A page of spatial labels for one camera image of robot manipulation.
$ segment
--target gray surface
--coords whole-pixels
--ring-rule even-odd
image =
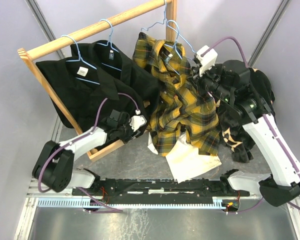
[[[272,82],[278,128],[300,161],[300,0],[291,1],[255,66]]]
[[[77,0],[37,0],[57,38],[148,1],[86,0],[84,4],[80,4]],[[180,33],[195,51],[204,45],[212,45],[224,36],[234,36],[249,59],[280,2],[281,0],[178,0],[176,21]],[[163,13],[164,7],[161,7],[115,26],[113,43],[128,56],[132,56],[140,29],[157,21],[162,22]],[[106,30],[83,42],[108,39],[109,33],[110,30]],[[164,39],[165,33],[165,27],[160,24],[149,30],[149,34],[157,39]],[[188,57],[193,57],[190,47],[184,45]],[[69,47],[64,50],[67,55],[70,54]],[[241,59],[236,45],[230,40],[216,47],[216,51],[219,62]]]
[[[14,237],[32,168],[56,121],[51,100],[17,53],[46,42],[25,1],[0,1],[0,240]]]
[[[60,141],[76,136],[73,129],[62,128]],[[91,162],[85,154],[75,163],[75,168],[88,168],[102,178],[168,178],[172,173],[165,157],[152,153],[148,148],[148,133],[136,138],[105,157]],[[234,162],[229,148],[219,147],[219,158],[222,165],[199,176],[202,178],[218,179],[231,169],[240,169],[247,173],[266,174],[270,168],[257,147],[252,151],[254,159],[250,163]]]
[[[254,200],[241,200],[249,208]],[[293,240],[287,208],[262,203],[238,215],[208,209],[126,209],[88,214],[73,208],[38,208],[30,240]]]

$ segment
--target white label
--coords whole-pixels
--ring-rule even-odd
[[[85,68],[85,67],[81,66],[81,67],[79,67],[79,70],[78,70],[78,72],[76,74],[85,77],[87,75],[87,73],[88,73],[88,70],[89,70],[88,68]]]

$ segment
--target yellow plaid shirt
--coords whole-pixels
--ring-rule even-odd
[[[149,131],[158,153],[166,156],[176,144],[182,130],[187,142],[199,148],[199,154],[217,155],[219,146],[216,104],[210,95],[200,96],[187,78],[191,77],[190,63],[184,47],[177,43],[156,40],[139,33],[133,60],[164,83],[160,102],[150,117]]]

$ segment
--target wooden clothing rack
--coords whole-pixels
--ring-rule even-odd
[[[176,21],[177,0],[166,0],[166,3],[167,3],[166,18],[168,20]],[[128,11],[124,11],[115,16],[112,16],[112,17],[108,18],[107,20],[112,24],[112,26],[116,26],[116,25],[124,23],[128,20],[131,20],[135,17],[138,17],[142,14],[148,13],[152,10],[162,7],[164,5],[165,5],[164,0],[151,0],[149,2],[139,5],[137,7],[134,7]],[[169,25],[173,28],[176,28],[176,26],[173,22],[170,22]],[[104,30],[107,30],[109,28],[110,28],[110,25],[107,22],[101,21],[101,22],[92,24],[90,26],[87,26],[85,28],[82,28],[73,33],[70,33],[68,35],[71,36],[74,40],[76,40],[78,42],[78,41],[81,41],[92,35],[100,33]],[[165,34],[166,34],[166,36],[165,36],[166,39],[169,41],[174,41],[176,39],[176,32],[169,27],[166,27]],[[71,115],[69,110],[66,108],[66,106],[63,104],[61,99],[58,97],[56,92],[50,86],[47,79],[44,77],[44,75],[41,73],[41,71],[37,68],[36,64],[34,63],[34,60],[37,60],[43,56],[51,54],[57,50],[67,47],[73,43],[74,42],[68,37],[60,37],[56,40],[50,41],[46,44],[43,44],[36,48],[33,48],[29,51],[26,51],[24,48],[20,48],[18,50],[18,54],[19,54],[20,58],[24,61],[24,63],[27,65],[27,67],[30,69],[30,71],[33,73],[33,75],[36,77],[36,79],[39,81],[39,83],[43,86],[43,88],[49,94],[49,96],[53,100],[53,102],[58,106],[58,108],[64,114],[66,119],[74,127],[76,133],[78,135],[80,135],[83,133],[82,129],[80,128],[80,126],[78,125],[76,120],[73,118],[73,116]],[[94,161],[104,157],[105,155],[111,153],[112,151],[118,149],[119,147],[121,147],[123,145],[124,145],[124,143],[121,140],[118,140],[118,141],[110,144],[109,146],[106,146],[105,148],[101,149],[100,151],[97,151],[96,149],[92,149],[87,154],[88,154],[90,160],[94,162]]]

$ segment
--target black shirt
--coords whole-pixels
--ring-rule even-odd
[[[136,101],[141,114],[149,119],[143,100],[135,90],[100,67],[95,70],[82,61],[66,62],[77,59],[67,57],[58,61],[37,62],[36,65],[84,132],[94,125],[98,108],[105,98],[108,100],[101,109],[99,123],[110,116],[112,109],[125,111],[131,117],[135,115],[136,107],[133,101],[118,93],[130,95]],[[78,74],[80,67],[88,69],[86,76]],[[82,81],[76,77],[99,84]],[[68,128],[73,128],[57,105],[54,104],[54,107],[62,123]],[[146,126],[143,126],[140,131],[143,132],[145,128]]]
[[[107,40],[99,40],[94,43],[79,43],[78,46],[81,56],[83,59],[90,60],[90,64],[102,68],[111,76],[130,86],[143,101],[149,101],[150,105],[148,105],[145,110],[150,116],[159,103],[161,89],[160,81],[149,72],[139,67],[114,44],[112,44],[112,47],[118,50],[118,52],[111,49],[110,43],[109,46],[97,44],[101,43],[106,45],[107,42]],[[72,44],[70,47],[72,56],[78,56],[77,46]],[[106,66],[105,64],[120,69],[121,71]]]

